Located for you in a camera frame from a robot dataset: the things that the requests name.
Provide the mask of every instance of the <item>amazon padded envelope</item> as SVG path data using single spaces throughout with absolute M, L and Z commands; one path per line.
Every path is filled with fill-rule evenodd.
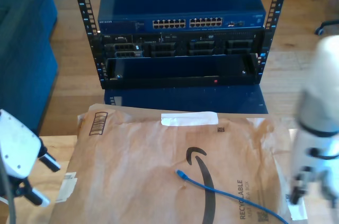
M 67 172 L 77 183 L 51 224 L 280 223 L 242 201 L 205 191 L 189 178 L 280 214 L 288 222 L 287 129 L 271 119 L 219 118 L 216 125 L 164 126 L 112 109 L 83 116 Z

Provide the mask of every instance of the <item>black cable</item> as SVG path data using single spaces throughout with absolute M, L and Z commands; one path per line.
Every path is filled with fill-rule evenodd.
M 10 180 L 8 179 L 4 162 L 2 160 L 1 150 L 0 150 L 0 176 L 8 200 L 8 208 L 10 210 L 10 224 L 16 224 L 14 196 L 11 191 Z

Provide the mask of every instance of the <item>cable connector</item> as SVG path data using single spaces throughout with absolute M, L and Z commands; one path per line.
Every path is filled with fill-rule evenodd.
M 178 176 L 180 176 L 181 178 L 183 178 L 184 180 L 187 180 L 187 178 L 189 178 L 184 172 L 182 172 L 181 170 L 177 169 L 175 171 L 177 173 Z

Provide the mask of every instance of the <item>qr code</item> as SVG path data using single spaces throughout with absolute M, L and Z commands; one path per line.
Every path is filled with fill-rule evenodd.
M 269 215 L 267 212 L 257 212 L 258 222 L 266 222 L 269 220 Z

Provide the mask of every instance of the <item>white sticker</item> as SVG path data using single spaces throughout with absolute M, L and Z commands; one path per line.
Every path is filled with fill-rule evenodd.
M 78 180 L 78 178 L 75 178 L 75 174 L 76 172 L 65 174 L 56 203 L 65 202 L 72 194 Z
M 288 209 L 290 210 L 292 220 L 307 220 L 307 212 L 303 198 L 299 199 L 298 204 L 291 204 L 288 196 L 286 196 L 286 202 Z
M 161 124 L 165 126 L 199 126 L 218 123 L 218 115 L 214 112 L 161 114 Z

